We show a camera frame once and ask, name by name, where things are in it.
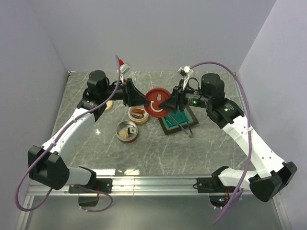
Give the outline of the orange food piece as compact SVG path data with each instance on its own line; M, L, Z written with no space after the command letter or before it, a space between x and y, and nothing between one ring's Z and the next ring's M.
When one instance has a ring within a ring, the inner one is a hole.
M142 110L142 109L133 109L132 112L136 113L136 114L144 114L145 113L145 111Z

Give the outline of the red round lid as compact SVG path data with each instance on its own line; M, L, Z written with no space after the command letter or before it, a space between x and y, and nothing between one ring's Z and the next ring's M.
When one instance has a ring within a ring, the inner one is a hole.
M144 108L146 112L155 118L163 118L169 114L167 110L161 109L159 105L170 98L170 92L164 88L153 88L149 90L145 97L149 101Z

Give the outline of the brown food piece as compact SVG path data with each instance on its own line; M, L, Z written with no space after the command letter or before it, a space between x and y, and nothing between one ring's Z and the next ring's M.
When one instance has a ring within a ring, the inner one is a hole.
M143 119L144 118L144 114L131 114L131 116L135 119Z

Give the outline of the sushi roll piece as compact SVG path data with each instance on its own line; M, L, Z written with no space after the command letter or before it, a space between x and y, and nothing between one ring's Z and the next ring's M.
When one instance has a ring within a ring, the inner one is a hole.
M135 128L129 127L129 128L128 128L128 133L129 133L129 134L135 134L135 133L136 133Z

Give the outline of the metal tongs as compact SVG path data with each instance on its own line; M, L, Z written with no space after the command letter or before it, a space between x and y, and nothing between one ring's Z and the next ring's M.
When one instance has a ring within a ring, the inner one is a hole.
M188 125L188 128L189 128L189 132L173 117L173 116L171 116L170 114L168 114L167 115L173 122L175 122L175 124L182 130L182 131L184 131L186 134L187 134L187 136L188 137L192 137L193 136L193 133L192 133L192 130L191 130L191 128L190 128L190 126L189 126L189 123L187 123L187 125Z

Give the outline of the beige round bun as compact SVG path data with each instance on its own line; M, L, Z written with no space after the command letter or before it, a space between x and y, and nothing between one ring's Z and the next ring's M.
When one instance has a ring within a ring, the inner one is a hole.
M118 132L118 136L122 139L127 139L129 138L129 133L126 129L121 129L119 132Z

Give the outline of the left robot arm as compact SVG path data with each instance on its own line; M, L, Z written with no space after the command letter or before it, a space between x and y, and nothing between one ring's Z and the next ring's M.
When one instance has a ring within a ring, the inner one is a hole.
M65 156L84 132L98 121L109 100L121 100L125 106L149 105L150 101L133 84L132 79L110 84L102 70L89 74L87 88L65 125L42 146L28 151L29 177L54 190L66 185L80 186L87 193L97 187L96 172L84 167L69 168Z

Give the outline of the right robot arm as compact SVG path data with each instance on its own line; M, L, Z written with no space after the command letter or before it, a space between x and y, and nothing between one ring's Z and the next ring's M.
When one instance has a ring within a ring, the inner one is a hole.
M241 108L225 97L220 76L214 73L203 75L197 90L189 86L184 88L183 82L180 81L164 101L160 100L158 107L170 113L186 106L204 108L207 116L237 143L255 167L254 171L244 172L223 166L212 173L211 185L199 186L198 190L221 192L239 185L250 190L260 201L267 202L285 188L297 172L296 165L275 154L250 126Z

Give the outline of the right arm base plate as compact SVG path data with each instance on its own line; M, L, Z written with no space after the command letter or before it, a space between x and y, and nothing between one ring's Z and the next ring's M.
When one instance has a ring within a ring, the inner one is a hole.
M218 177L199 177L192 186L198 193L232 193L235 186L225 186Z

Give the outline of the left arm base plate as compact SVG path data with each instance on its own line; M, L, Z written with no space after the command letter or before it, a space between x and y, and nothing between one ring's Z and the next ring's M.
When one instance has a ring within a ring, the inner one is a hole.
M94 190L94 193L97 191L104 192L107 194L111 193L113 180L111 178L98 178L93 186L69 186L69 194L85 194L90 193L90 190Z

